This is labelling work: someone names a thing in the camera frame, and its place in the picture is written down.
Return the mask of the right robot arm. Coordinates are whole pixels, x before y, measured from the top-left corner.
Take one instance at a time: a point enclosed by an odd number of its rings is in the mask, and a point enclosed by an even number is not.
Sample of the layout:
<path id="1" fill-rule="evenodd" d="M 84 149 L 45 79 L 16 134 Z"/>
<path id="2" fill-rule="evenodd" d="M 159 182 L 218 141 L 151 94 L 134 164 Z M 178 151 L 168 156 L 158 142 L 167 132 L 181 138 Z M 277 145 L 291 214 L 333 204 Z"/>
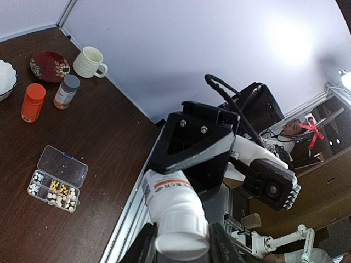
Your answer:
<path id="1" fill-rule="evenodd" d="M 254 82 L 218 107 L 184 101 L 169 114 L 147 169 L 167 175 L 182 171 L 203 201 L 219 191 L 237 135 L 256 133 L 283 119 L 275 98 L 263 83 Z"/>

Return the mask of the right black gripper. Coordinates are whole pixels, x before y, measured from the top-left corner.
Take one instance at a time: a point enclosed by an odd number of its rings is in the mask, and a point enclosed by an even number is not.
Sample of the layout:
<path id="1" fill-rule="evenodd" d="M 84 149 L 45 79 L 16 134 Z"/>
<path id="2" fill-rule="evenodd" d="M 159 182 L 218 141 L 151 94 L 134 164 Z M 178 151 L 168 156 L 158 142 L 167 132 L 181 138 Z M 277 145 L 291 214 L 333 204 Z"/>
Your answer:
<path id="1" fill-rule="evenodd" d="M 240 116 L 193 101 L 171 113 L 149 160 L 159 174 L 183 170 L 201 200 L 213 198 L 222 184 Z"/>

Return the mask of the taller small white bottle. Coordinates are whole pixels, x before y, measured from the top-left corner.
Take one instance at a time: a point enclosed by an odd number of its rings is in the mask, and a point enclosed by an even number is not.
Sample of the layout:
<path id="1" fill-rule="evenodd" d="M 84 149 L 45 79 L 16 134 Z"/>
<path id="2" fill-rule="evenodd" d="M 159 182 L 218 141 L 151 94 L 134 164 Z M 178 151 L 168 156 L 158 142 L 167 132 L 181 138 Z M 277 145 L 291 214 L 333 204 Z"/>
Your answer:
<path id="1" fill-rule="evenodd" d="M 142 189 L 159 235 L 189 233 L 207 236 L 208 222 L 202 202 L 182 171 L 162 175 L 148 170 Z"/>

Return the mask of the taller bottle white cap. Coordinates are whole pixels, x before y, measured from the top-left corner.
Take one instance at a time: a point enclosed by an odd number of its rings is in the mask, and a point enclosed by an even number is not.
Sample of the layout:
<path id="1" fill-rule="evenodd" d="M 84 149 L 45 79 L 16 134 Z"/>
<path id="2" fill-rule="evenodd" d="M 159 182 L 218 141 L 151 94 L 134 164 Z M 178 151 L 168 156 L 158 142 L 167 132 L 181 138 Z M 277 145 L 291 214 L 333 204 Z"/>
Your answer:
<path id="1" fill-rule="evenodd" d="M 167 215 L 157 223 L 155 248 L 172 260 L 199 259 L 210 248 L 209 224 L 203 216 Z"/>

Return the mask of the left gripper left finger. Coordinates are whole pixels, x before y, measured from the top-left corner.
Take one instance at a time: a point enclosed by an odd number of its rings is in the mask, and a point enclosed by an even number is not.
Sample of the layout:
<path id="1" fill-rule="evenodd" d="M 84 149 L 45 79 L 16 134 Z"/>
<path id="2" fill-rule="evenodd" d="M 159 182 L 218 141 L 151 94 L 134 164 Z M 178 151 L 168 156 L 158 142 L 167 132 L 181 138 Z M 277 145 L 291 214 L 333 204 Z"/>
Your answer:
<path id="1" fill-rule="evenodd" d="M 156 223 L 145 224 L 125 253 L 124 257 L 121 259 L 120 263 L 157 262 L 157 251 L 155 248 L 156 234 Z"/>

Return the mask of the orange pill bottle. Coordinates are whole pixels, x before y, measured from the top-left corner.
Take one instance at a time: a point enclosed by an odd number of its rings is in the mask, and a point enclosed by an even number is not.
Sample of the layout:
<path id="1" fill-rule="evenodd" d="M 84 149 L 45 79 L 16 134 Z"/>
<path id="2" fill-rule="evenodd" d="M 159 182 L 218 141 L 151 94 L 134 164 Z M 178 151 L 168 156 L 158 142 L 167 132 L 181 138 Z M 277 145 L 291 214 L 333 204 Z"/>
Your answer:
<path id="1" fill-rule="evenodd" d="M 31 83 L 27 86 L 21 109 L 24 122 L 34 123 L 38 120 L 45 97 L 46 89 L 41 84 Z"/>

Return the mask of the grey capped white orange bottle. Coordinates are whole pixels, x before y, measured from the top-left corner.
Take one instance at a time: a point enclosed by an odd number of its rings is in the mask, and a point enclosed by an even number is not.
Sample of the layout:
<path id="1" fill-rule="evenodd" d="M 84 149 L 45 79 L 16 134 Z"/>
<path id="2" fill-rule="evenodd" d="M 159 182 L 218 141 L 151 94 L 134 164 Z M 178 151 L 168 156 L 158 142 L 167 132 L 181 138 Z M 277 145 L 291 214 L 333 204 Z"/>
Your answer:
<path id="1" fill-rule="evenodd" d="M 80 87 L 80 80 L 74 75 L 66 75 L 58 87 L 53 104 L 59 110 L 68 108 L 70 102 Z"/>

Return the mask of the clear plastic pill organizer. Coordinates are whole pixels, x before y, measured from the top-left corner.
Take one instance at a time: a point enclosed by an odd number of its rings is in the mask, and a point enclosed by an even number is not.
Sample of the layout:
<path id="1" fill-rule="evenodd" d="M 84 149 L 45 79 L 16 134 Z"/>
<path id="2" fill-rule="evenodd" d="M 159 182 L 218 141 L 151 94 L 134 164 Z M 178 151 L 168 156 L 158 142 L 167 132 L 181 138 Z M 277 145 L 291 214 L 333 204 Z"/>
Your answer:
<path id="1" fill-rule="evenodd" d="M 39 161 L 37 163 L 37 168 L 35 169 L 35 171 L 37 170 L 44 174 L 43 182 L 41 183 L 37 195 L 28 194 L 48 204 L 46 198 L 49 192 L 53 192 L 49 189 L 53 180 L 59 180 L 63 182 L 69 188 L 69 190 L 70 188 L 76 188 L 79 189 L 80 192 L 80 188 L 83 186 L 83 183 L 88 174 L 88 169 L 89 168 L 86 164 L 75 159 L 71 155 L 62 152 L 53 146 L 47 145 L 41 153 Z"/>

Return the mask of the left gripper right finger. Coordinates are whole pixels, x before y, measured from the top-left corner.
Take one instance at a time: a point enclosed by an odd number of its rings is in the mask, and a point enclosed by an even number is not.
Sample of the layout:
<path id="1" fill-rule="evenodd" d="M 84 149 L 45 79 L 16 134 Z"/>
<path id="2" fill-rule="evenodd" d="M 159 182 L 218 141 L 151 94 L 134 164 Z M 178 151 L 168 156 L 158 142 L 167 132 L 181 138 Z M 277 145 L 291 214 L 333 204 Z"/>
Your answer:
<path id="1" fill-rule="evenodd" d="M 230 241 L 219 223 L 210 223 L 210 249 L 208 261 L 211 263 L 245 263 L 239 251 Z"/>

